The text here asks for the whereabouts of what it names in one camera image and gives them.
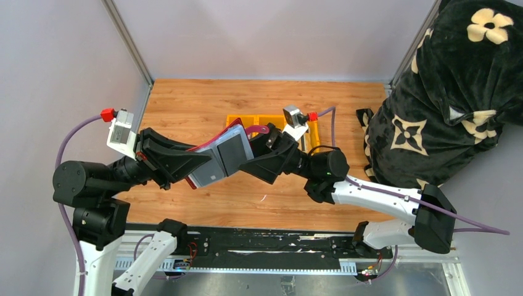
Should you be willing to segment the red leather card holder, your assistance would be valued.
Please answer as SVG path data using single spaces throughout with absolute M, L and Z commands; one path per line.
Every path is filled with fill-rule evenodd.
M 211 140 L 191 148 L 193 152 L 210 155 L 212 160 L 193 171 L 186 181 L 192 189 L 197 189 L 235 174 L 242 163 L 253 159 L 249 136 L 269 131 L 265 125 L 248 128 L 241 124 L 227 126 Z

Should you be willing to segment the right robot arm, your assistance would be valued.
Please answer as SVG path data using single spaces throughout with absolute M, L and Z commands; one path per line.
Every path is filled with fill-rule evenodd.
M 254 158 L 239 169 L 268 184 L 281 174 L 306 179 L 304 190 L 318 203 L 355 205 L 392 216 L 385 222 L 360 222 L 352 249 L 368 257 L 378 249 L 416 244 L 432 253 L 451 250 L 457 212 L 434 185 L 407 189 L 372 183 L 348 175 L 349 165 L 338 147 L 319 145 L 309 152 L 274 126 L 250 140 Z

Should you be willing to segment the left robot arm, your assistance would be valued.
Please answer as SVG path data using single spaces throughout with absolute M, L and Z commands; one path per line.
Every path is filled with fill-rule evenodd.
M 181 255 L 189 248 L 187 226 L 165 219 L 142 254 L 113 278 L 130 209 L 117 194 L 149 181 L 168 190 L 209 160 L 210 156 L 194 152 L 191 145 L 146 128 L 131 143 L 131 156 L 108 165 L 70 160 L 57 166 L 53 199 L 74 209 L 71 229 L 80 295 L 140 295 L 167 256 Z

